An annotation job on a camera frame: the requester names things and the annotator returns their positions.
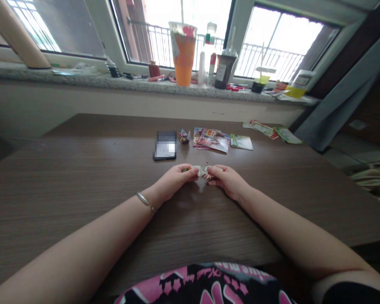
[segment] phone screen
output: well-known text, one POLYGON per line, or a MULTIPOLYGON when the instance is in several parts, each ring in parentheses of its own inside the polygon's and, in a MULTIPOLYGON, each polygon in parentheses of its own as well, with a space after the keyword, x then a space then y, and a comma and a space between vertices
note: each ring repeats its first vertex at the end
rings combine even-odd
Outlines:
POLYGON ((175 131, 158 131, 156 133, 154 160, 176 159, 176 136, 175 131))

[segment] cardboard tube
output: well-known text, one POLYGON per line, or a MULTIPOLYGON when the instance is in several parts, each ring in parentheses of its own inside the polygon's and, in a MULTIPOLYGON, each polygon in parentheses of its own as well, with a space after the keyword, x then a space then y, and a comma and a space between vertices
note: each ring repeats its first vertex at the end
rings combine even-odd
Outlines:
POLYGON ((6 0, 0 0, 0 35, 28 68, 51 68, 49 61, 6 0))

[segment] wooden table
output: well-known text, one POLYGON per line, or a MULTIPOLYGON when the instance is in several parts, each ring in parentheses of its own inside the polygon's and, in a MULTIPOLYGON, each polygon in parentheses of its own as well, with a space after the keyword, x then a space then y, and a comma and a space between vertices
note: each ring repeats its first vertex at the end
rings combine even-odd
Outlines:
MULTIPOLYGON (((240 122, 78 114, 0 162, 0 283, 179 163, 229 165, 350 246, 380 240, 380 204, 307 146, 272 141, 240 122), (152 160, 157 130, 194 127, 250 136, 254 150, 230 148, 225 155, 180 145, 176 160, 152 160)), ((99 295, 190 263, 278 259, 259 227, 221 189, 200 180, 161 208, 99 295)))

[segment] person's left hand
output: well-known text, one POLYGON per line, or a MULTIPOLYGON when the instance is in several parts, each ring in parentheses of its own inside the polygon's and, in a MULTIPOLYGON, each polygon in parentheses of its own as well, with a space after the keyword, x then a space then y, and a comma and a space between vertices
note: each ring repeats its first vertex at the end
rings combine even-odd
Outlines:
POLYGON ((193 182, 198 179, 197 168, 182 172, 191 166, 191 164, 173 166, 156 183, 154 183, 152 188, 158 193, 161 202, 171 199, 173 194, 175 194, 186 182, 193 182))

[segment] gray curtain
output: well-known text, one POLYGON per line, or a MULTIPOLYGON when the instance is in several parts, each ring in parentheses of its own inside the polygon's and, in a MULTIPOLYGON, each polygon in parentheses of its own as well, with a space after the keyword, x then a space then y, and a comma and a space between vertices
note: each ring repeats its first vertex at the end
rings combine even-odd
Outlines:
POLYGON ((379 76, 380 39, 321 101, 294 134, 313 149, 323 151, 379 76))

